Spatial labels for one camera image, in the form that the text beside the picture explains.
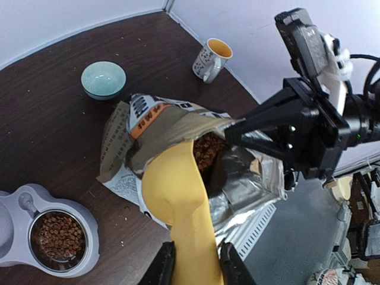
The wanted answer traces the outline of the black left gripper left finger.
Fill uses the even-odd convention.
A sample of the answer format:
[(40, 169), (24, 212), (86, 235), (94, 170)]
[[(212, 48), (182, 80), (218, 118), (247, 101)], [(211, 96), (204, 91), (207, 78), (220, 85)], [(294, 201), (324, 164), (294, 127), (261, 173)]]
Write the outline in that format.
[(139, 285), (171, 285), (176, 260), (174, 242), (164, 242)]

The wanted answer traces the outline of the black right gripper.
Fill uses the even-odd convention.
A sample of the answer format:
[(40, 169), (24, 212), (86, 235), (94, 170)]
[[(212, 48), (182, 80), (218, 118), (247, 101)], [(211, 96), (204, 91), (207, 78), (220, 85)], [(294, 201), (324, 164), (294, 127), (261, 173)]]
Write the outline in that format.
[(329, 101), (303, 78), (224, 130), (225, 140), (279, 159), (305, 179), (329, 179), (348, 141), (349, 126)]

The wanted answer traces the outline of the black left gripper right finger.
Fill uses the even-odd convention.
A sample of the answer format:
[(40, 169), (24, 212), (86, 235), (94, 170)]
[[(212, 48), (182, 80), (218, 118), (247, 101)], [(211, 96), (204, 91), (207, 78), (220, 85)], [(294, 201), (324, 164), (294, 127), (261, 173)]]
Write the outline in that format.
[(230, 242), (220, 244), (220, 265), (227, 285), (257, 285), (240, 255)]

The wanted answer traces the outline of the yellow plastic scoop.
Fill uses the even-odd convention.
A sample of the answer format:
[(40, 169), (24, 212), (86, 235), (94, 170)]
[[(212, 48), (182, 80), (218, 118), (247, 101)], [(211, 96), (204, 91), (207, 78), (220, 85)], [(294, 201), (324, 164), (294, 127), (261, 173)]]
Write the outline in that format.
[(193, 141), (168, 148), (147, 166), (142, 197), (151, 214), (171, 226), (176, 260), (172, 284), (223, 284), (210, 206)]

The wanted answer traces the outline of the dog food bag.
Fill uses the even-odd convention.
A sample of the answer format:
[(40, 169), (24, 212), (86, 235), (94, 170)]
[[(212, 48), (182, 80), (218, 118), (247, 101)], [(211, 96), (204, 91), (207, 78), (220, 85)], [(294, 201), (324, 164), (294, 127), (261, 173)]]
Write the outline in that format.
[(106, 122), (98, 181), (173, 234), (212, 229), (245, 259), (286, 198), (280, 160), (231, 145), (226, 113), (146, 94)]

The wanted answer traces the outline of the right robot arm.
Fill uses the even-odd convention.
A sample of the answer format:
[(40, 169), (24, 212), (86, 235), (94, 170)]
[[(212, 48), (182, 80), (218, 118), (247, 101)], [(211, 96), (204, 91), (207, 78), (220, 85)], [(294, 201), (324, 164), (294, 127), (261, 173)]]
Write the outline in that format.
[(283, 88), (224, 131), (231, 145), (283, 161), (305, 179), (332, 177), (342, 152), (379, 141), (379, 58), (362, 95), (344, 95), (342, 114), (304, 78), (286, 78)]

